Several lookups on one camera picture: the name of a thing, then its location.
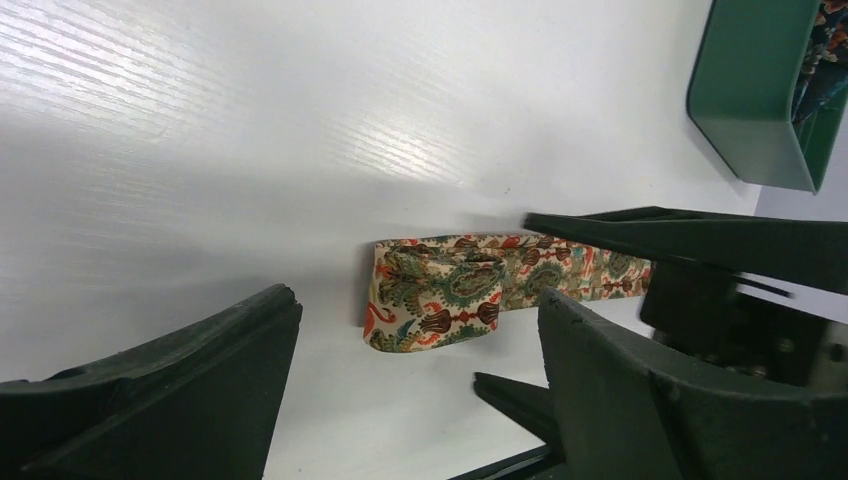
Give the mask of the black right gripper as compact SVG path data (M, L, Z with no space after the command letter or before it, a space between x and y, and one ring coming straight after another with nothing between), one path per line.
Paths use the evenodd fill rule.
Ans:
M639 207L528 213L525 229L657 262L639 312L655 341L737 373L814 391L847 388L847 327L739 291L760 275L844 295L847 225Z

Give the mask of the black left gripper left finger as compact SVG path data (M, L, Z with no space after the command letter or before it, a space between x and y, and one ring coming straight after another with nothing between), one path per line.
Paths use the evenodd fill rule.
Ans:
M5 479L259 479L303 308L273 285L170 334L1 386Z

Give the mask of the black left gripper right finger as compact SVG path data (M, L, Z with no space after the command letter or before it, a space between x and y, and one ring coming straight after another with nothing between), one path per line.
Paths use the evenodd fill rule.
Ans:
M745 376L556 291L538 311L574 479L843 479L847 397Z

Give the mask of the beige paisley patterned tie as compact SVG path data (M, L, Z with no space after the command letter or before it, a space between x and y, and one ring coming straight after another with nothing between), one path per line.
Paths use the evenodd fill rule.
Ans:
M363 340L413 353L494 332L501 313L555 289L578 302L641 297L647 259L544 234L464 234L376 243Z

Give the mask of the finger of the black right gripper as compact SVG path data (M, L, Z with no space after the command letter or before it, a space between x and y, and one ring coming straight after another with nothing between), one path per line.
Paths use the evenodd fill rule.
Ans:
M475 372L475 394L539 438L557 458L564 457L549 389L483 372Z

